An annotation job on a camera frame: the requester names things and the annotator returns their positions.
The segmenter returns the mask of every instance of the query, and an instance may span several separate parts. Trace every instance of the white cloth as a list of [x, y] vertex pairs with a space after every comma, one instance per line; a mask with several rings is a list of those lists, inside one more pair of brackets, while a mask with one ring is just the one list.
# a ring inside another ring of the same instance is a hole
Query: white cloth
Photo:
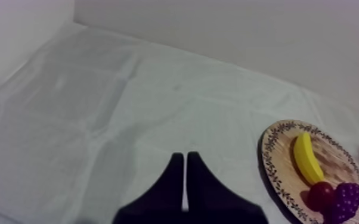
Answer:
[[0, 223], [110, 223], [173, 152], [188, 151], [271, 223], [288, 223], [256, 150], [281, 119], [321, 127], [359, 164], [357, 111], [231, 64], [73, 26], [0, 87]]

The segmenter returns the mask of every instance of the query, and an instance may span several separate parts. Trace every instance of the wooden plate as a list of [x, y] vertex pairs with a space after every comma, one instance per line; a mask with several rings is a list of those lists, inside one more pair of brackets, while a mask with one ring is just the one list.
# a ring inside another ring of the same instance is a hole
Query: wooden plate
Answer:
[[[302, 132], [310, 134], [314, 154], [323, 169], [325, 181], [334, 189], [342, 182], [359, 184], [359, 168], [342, 146], [309, 123], [282, 120], [265, 131], [262, 159], [275, 192], [302, 223], [323, 223], [323, 216], [310, 210], [304, 203], [310, 187], [301, 176], [293, 158], [293, 145]], [[359, 209], [355, 217], [345, 223], [359, 223]]]

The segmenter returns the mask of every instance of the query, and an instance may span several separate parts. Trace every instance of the banana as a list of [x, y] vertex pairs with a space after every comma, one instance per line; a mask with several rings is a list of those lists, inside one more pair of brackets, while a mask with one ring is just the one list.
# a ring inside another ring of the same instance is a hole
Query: banana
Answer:
[[293, 156], [298, 169], [311, 185], [324, 179], [323, 171], [313, 154], [309, 133], [304, 132], [298, 136], [293, 147]]

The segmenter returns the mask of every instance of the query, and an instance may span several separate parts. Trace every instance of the grape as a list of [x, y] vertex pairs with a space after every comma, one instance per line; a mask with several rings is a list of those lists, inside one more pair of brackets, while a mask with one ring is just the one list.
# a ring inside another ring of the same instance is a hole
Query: grape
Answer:
[[331, 223], [340, 224], [356, 215], [359, 208], [359, 185], [341, 183], [335, 189], [334, 205], [331, 207]]

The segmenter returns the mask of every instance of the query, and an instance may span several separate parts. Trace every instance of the table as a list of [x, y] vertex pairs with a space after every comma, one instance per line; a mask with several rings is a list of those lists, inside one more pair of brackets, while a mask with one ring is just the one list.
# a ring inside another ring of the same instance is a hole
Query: table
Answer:
[[0, 87], [0, 223], [110, 223], [172, 153], [189, 151], [271, 223], [289, 223], [257, 154], [262, 132], [282, 119], [322, 128], [359, 164], [359, 111], [265, 74], [71, 24]]

